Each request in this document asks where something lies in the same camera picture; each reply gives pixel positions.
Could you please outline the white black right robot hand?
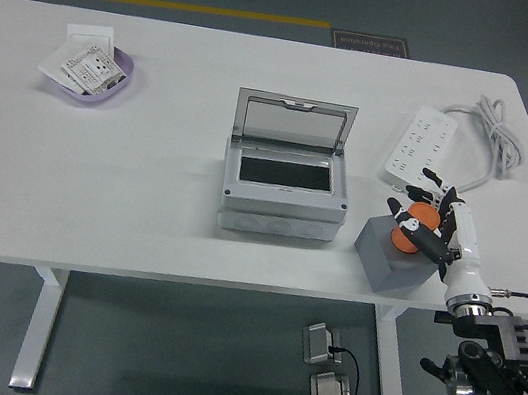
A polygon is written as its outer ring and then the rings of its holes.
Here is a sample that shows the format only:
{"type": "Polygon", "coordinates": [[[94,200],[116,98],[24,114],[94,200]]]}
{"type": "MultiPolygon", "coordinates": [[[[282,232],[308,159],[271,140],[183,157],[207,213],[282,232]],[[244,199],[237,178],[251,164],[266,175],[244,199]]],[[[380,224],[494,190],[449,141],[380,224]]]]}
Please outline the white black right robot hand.
{"type": "Polygon", "coordinates": [[[447,287],[444,301],[448,312],[470,305],[486,312],[492,295],[480,275],[480,248],[470,207],[453,185],[447,185],[430,168],[422,173],[437,190],[411,185],[405,190],[409,199],[431,205],[438,212],[439,232],[410,214],[395,198],[387,199],[389,210],[402,233],[438,267],[440,280],[447,287]]]}

